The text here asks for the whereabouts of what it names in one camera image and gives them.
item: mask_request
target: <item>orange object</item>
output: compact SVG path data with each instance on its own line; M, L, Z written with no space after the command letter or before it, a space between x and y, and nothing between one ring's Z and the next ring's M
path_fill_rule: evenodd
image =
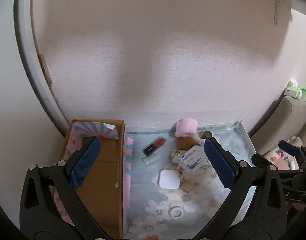
M145 238L144 240L160 240L160 238L157 235L152 235Z

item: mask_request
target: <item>beige chair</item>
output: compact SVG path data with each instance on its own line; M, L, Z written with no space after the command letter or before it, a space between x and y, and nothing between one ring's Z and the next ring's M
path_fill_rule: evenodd
M256 152L264 155L277 148L280 140L289 140L294 135L299 135L306 146L306 102L285 96L251 141Z

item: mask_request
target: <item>blue gripper pad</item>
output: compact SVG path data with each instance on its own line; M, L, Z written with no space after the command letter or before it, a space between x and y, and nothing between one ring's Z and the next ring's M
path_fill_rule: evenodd
M297 154L299 154L299 150L296 146L293 146L283 140L278 143L278 148L280 148L282 151L287 152L292 156L296 156Z
M95 138L85 150L70 173L72 189L82 186L87 174L101 151L101 140Z
M223 156L222 152L224 152L224 149L220 145L219 147L221 149L218 149L211 140L207 139L204 144L204 152L223 186L232 189L236 184L236 173Z

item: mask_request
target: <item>screw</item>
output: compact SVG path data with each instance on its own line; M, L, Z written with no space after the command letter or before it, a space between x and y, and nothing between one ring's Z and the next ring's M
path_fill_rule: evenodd
M33 164L31 164L31 165L29 166L29 169L30 169L30 170L34 170L35 167L36 167L36 164L33 163Z
M246 161L240 161L240 166L246 168L247 162Z
M272 171L275 171L275 170L276 170L276 166L273 165L273 164L271 164L271 165L270 165L270 169L271 169Z
M60 166L60 167L64 166L65 164L66 164L66 161L65 161L65 160L60 160L60 161L58 161L58 163L57 163L57 165Z

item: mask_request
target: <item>metal bracket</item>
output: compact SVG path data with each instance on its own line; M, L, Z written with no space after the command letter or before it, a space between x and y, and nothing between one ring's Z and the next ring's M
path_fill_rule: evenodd
M306 4L306 0L297 0L297 1ZM279 17L280 17L280 0L276 0L275 1L275 14L274 14L274 24L275 25L278 24Z

